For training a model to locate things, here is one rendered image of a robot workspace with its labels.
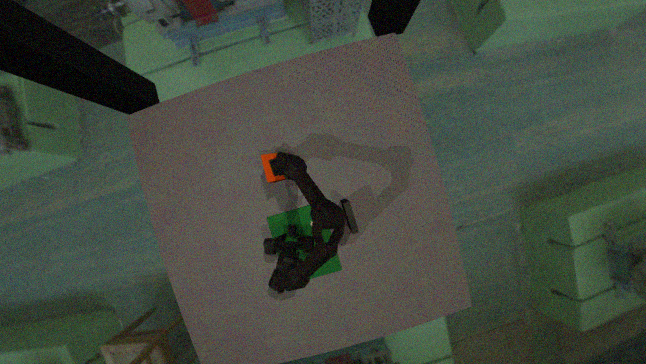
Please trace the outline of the green circuit board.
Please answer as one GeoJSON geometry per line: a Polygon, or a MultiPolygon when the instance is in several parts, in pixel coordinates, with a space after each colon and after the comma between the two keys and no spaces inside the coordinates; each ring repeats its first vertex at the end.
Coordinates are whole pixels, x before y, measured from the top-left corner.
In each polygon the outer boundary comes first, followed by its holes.
{"type": "MultiPolygon", "coordinates": [[[[283,235],[283,233],[286,232],[286,241],[294,241],[296,242],[297,239],[295,235],[289,235],[288,236],[288,226],[296,226],[296,233],[299,235],[305,236],[313,236],[312,235],[312,218],[310,216],[311,214],[311,206],[305,206],[301,207],[298,209],[294,209],[291,211],[287,211],[281,214],[277,214],[271,217],[268,217],[268,223],[269,227],[271,230],[271,234],[273,239],[275,237],[278,237],[280,235],[283,235]]],[[[331,237],[331,231],[330,229],[327,230],[322,230],[322,237],[324,239],[324,242],[328,242],[329,238],[331,237]]],[[[298,259],[302,259],[302,261],[310,254],[310,253],[304,253],[303,249],[301,250],[296,250],[296,253],[299,252],[298,259]]],[[[338,257],[338,254],[331,258],[329,261],[324,263],[317,271],[315,271],[310,277],[320,277],[323,275],[327,275],[330,273],[334,273],[337,271],[341,271],[342,266],[338,257]]]]}

